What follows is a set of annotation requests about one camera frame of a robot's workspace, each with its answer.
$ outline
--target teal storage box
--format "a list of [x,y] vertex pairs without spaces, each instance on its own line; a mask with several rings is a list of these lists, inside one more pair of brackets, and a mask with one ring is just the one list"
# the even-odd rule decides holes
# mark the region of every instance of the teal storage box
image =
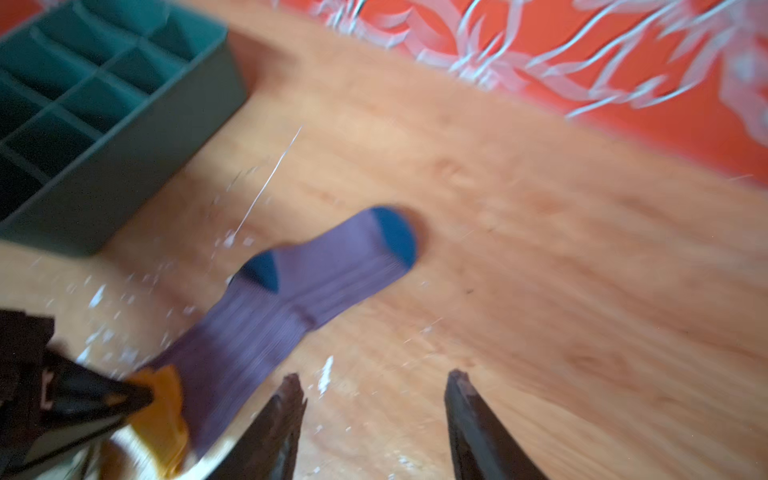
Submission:
[[95,253],[246,100],[226,27],[73,0],[0,39],[0,238]]

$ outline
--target wood grain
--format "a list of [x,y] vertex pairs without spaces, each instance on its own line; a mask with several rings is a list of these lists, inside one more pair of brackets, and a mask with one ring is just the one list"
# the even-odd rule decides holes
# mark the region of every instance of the wood grain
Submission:
[[460,368],[550,478],[768,477],[764,192],[256,2],[188,3],[232,25],[253,96],[96,257],[0,245],[3,306],[55,314],[73,356],[102,328],[90,364],[127,372],[248,257],[395,204],[415,269],[304,339],[229,444],[298,372],[297,478],[451,478]]

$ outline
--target blue sock toe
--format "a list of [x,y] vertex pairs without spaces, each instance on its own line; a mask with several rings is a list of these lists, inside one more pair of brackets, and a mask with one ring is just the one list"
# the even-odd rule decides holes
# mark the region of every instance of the blue sock toe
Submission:
[[251,258],[240,269],[251,280],[258,282],[270,292],[277,292],[280,280],[277,277],[275,259],[269,250]]
[[401,214],[389,207],[371,209],[384,233],[384,240],[409,270],[416,263],[416,238],[411,226]]

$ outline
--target drawer organizer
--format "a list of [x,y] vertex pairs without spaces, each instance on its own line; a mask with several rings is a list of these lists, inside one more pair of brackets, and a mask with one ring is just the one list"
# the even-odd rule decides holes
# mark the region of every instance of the drawer organizer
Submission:
[[0,39],[0,238],[88,255],[246,99],[227,29],[73,0]]

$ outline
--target wooden table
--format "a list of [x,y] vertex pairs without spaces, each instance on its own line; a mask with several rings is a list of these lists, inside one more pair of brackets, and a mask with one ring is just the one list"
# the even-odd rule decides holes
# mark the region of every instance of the wooden table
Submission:
[[304,339],[221,443],[297,371],[297,478],[451,478],[458,367],[553,479],[768,476],[764,192],[305,18],[189,3],[232,24],[253,96],[96,257],[0,245],[3,306],[129,372],[250,256],[396,204],[419,219],[415,269]]

